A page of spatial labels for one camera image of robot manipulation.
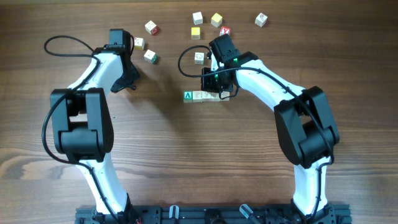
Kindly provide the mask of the white block with 9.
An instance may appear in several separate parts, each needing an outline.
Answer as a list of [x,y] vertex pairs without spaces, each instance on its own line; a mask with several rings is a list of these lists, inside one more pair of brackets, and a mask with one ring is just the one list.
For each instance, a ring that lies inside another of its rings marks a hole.
[[218,93],[211,93],[211,100],[212,101],[221,101]]

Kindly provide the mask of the white block with figure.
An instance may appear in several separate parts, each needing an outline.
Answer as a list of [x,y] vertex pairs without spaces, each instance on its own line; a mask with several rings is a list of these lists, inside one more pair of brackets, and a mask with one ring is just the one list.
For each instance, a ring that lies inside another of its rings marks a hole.
[[202,102],[207,102],[207,101],[211,101],[212,96],[211,96],[211,93],[203,91],[201,94],[201,98],[202,98]]

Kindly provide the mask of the white block red U side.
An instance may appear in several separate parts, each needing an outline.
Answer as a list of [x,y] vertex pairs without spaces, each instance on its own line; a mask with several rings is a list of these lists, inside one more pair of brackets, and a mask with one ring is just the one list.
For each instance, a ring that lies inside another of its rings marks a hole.
[[219,98],[221,101],[228,101],[230,98],[230,92],[229,91],[222,91],[219,94]]

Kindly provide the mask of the white block green N side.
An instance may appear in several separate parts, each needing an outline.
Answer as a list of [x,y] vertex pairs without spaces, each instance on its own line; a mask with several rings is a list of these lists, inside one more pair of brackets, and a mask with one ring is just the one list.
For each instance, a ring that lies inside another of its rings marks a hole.
[[192,97],[193,102],[194,103],[202,102],[203,101],[202,94],[203,94],[202,91],[193,91],[193,97]]

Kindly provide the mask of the white block green A side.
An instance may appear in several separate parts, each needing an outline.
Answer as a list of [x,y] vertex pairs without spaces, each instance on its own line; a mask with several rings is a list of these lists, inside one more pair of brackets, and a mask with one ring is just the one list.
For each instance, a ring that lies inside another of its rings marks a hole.
[[184,91],[183,102],[184,103],[192,103],[193,102],[193,92],[192,91]]

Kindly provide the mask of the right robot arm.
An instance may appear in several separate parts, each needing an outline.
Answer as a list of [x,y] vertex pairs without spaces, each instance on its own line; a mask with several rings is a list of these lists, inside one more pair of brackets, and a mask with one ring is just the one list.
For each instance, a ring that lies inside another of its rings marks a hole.
[[284,80],[257,55],[240,53],[228,34],[212,40],[209,47],[211,67],[203,69],[201,89],[217,95],[243,89],[274,112],[280,148],[294,165],[293,203],[307,222],[315,221],[327,205],[325,172],[340,140],[323,90]]

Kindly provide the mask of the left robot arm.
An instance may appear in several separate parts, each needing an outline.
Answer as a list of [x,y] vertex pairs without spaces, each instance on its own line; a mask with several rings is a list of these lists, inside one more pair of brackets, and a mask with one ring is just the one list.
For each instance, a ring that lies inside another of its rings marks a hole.
[[78,209],[76,222],[131,223],[138,216],[113,166],[114,129],[106,97],[125,88],[135,89],[139,73],[131,62],[134,38],[124,29],[111,29],[109,42],[92,49],[91,63],[68,88],[55,89],[51,108],[42,127],[44,149],[47,125],[52,123],[56,150],[66,155],[65,164],[80,169],[96,206]]

